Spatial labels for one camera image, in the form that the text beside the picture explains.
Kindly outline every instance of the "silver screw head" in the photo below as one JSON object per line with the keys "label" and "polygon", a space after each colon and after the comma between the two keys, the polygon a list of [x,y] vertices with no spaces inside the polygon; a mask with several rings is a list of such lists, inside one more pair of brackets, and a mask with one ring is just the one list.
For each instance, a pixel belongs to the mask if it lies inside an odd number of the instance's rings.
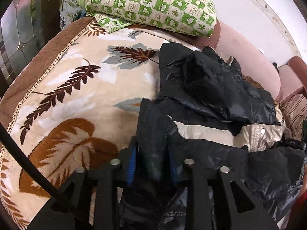
{"label": "silver screw head", "polygon": [[185,162],[185,164],[187,164],[187,165],[193,165],[193,164],[195,163],[195,161],[194,161],[193,159],[190,159],[190,158],[185,159],[184,162]]}
{"label": "silver screw head", "polygon": [[230,168],[228,168],[227,166],[222,166],[222,167],[220,167],[220,171],[222,173],[229,173]]}
{"label": "silver screw head", "polygon": [[86,171],[86,169],[85,169],[84,167],[79,167],[79,168],[76,169],[76,173],[77,173],[77,174],[82,174],[82,173],[84,173],[85,171]]}
{"label": "silver screw head", "polygon": [[112,159],[112,160],[110,161],[110,164],[111,164],[111,165],[119,165],[119,164],[120,164],[120,160],[119,160],[119,159]]}

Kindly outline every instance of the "black jacket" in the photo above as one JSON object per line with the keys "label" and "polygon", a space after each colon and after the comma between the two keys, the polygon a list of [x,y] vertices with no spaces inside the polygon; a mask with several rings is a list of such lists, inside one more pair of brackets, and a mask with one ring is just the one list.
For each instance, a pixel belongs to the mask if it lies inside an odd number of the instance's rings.
{"label": "black jacket", "polygon": [[238,65],[229,66],[209,47],[200,53],[180,44],[163,44],[159,66],[157,99],[154,104],[143,100],[140,108],[139,164],[135,182],[124,188],[119,205],[122,228],[184,229],[186,190],[176,190],[167,181],[176,183],[187,158],[210,170],[230,167],[279,221],[302,186],[306,162],[302,150],[248,152],[206,139],[185,139],[174,123],[229,130],[234,136],[249,124],[278,126],[270,94],[242,80]]}

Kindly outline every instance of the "black cable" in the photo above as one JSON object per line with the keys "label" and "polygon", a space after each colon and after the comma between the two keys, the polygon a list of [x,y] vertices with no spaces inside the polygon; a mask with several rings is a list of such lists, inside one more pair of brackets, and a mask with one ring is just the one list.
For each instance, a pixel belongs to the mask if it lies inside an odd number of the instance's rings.
{"label": "black cable", "polygon": [[62,195],[30,162],[22,150],[18,147],[15,141],[7,133],[5,128],[0,123],[0,142],[6,147],[7,151],[18,162],[28,175],[37,182],[47,193],[56,199],[62,206],[70,210],[70,212],[78,219],[88,223],[86,216],[80,212],[64,195]]}

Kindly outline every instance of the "leaf print blanket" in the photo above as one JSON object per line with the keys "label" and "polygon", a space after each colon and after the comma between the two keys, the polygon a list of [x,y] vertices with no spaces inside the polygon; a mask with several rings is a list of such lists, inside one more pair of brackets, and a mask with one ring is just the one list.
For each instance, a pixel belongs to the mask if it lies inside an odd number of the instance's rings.
{"label": "leaf print blanket", "polygon": [[[178,42],[196,50],[168,33],[137,24],[107,34],[93,20],[75,35],[41,76],[28,82],[31,86],[22,99],[5,96],[0,103],[1,123],[6,120],[1,118],[7,114],[4,106],[16,104],[5,126],[57,188],[76,168],[98,167],[128,147],[136,132],[141,99],[154,100],[159,90],[158,52],[163,43]],[[47,47],[51,44],[56,48],[59,43],[51,40]],[[36,60],[44,58],[39,54],[33,64]],[[24,72],[30,69],[39,73],[31,64]],[[19,80],[7,94],[18,90]],[[26,229],[50,196],[3,151],[1,203],[13,222]]]}

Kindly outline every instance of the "green and white pillowcase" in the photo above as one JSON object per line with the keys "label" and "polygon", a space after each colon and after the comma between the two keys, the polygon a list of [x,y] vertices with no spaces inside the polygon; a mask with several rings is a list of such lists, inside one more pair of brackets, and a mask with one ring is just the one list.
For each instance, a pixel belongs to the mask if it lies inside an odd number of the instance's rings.
{"label": "green and white pillowcase", "polygon": [[[107,32],[131,22],[195,36],[210,36],[216,24],[212,0],[79,0]],[[112,18],[108,14],[122,19]]]}

